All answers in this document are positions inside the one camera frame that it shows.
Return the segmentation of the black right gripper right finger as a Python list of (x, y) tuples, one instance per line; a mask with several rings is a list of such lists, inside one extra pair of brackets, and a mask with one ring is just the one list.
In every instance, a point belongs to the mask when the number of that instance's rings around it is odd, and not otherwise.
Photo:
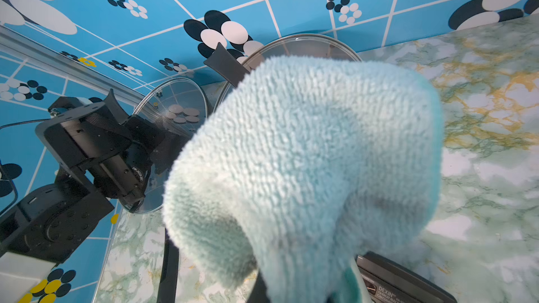
[(357, 258), (357, 266), (370, 295), (370, 302), (457, 303), (444, 289), (374, 252)]

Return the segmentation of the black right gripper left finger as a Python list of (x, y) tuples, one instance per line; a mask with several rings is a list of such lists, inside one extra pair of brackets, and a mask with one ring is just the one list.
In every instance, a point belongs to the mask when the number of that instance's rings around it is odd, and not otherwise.
[(161, 269), (161, 279), (157, 294), (157, 303), (174, 303), (180, 264), (180, 251), (172, 242), (168, 230), (165, 230), (164, 257)]

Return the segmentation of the light green microfiber cloth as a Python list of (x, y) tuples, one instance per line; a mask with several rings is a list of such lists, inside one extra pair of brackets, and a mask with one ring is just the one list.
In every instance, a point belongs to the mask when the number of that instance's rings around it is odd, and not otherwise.
[(358, 255), (406, 245), (439, 201), (444, 121), (432, 83), (388, 63), (267, 59), (175, 160), (163, 220), (223, 286), (325, 302)]

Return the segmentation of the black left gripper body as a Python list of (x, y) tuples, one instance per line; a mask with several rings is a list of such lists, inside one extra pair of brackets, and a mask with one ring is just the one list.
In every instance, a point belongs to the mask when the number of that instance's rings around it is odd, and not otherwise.
[(79, 184), (136, 212), (145, 202), (168, 132), (127, 114), (114, 91), (88, 104), (61, 97), (49, 109), (57, 115), (39, 124), (35, 133), (60, 167)]

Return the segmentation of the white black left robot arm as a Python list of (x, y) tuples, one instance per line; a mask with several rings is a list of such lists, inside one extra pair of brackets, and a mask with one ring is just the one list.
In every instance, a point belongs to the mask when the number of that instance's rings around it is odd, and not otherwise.
[(168, 168), (174, 134), (127, 114), (109, 93), (84, 102), (61, 97), (35, 133), (59, 164), (55, 181), (1, 213), (1, 254), (59, 265), (113, 210), (118, 200), (135, 212), (150, 176)]

